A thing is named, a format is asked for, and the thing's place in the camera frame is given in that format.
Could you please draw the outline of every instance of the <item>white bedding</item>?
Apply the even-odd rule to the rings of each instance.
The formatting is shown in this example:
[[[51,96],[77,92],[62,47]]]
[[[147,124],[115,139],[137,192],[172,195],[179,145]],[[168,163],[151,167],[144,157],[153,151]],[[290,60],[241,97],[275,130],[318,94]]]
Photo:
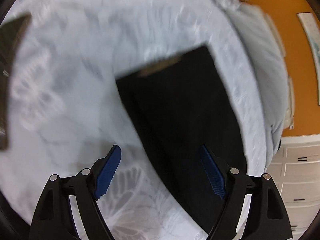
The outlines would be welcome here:
[[[122,160],[98,201],[115,238],[205,239],[155,174],[115,77],[206,42],[241,127],[248,174],[260,176],[266,163],[261,101],[224,13],[210,0],[17,0],[5,21],[24,11],[33,22],[11,76],[10,147],[0,153],[0,189],[12,208],[31,223],[51,174],[75,175],[117,144]]]

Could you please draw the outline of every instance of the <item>orange wall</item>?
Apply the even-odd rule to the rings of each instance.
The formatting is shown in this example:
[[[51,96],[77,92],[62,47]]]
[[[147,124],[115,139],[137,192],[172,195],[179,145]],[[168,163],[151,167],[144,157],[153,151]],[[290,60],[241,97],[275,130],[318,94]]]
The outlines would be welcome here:
[[[286,129],[283,136],[319,134],[316,70],[307,37],[297,17],[297,13],[312,12],[311,7],[306,0],[250,0],[249,3],[259,5],[272,17],[287,52],[285,61],[293,79],[296,111],[294,129]]]

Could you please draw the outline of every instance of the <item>bedsheet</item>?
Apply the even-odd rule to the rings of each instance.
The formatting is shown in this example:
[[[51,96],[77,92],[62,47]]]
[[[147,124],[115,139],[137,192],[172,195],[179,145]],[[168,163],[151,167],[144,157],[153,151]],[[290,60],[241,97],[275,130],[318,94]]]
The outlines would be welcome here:
[[[121,104],[115,78],[206,43],[238,119],[248,174],[266,162],[264,117],[244,47],[211,0],[17,0],[5,20],[30,11],[13,66],[10,146],[0,189],[31,223],[51,174],[71,176],[113,144],[122,160],[101,213],[117,239],[205,239],[164,187]],[[76,202],[72,209],[76,213]],[[239,226],[248,212],[246,198]],[[75,222],[86,239],[79,215]]]

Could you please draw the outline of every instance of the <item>framed picture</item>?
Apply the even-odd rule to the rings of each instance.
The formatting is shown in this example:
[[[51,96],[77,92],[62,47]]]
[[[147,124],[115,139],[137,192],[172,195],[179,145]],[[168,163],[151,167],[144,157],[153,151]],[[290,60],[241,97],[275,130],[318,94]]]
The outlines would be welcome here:
[[[318,105],[320,106],[320,31],[312,13],[298,13],[299,20],[306,32],[312,50],[318,79]]]

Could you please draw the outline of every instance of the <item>black cloth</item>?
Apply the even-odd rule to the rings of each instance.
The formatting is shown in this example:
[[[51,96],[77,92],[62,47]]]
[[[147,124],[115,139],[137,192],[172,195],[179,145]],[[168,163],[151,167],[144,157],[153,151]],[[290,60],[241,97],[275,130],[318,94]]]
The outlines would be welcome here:
[[[116,81],[159,177],[209,233],[224,201],[212,191],[198,149],[205,143],[230,167],[246,172],[240,128],[205,46]]]

